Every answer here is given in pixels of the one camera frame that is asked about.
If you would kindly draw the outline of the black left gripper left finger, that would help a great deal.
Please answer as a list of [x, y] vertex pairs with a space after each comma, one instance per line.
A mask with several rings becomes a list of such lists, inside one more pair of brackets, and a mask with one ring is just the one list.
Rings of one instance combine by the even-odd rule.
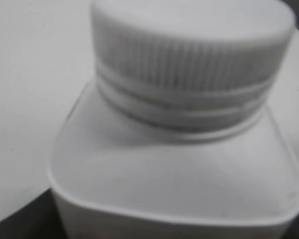
[[0, 239], [63, 239], [65, 231], [46, 190], [26, 206], [0, 221]]

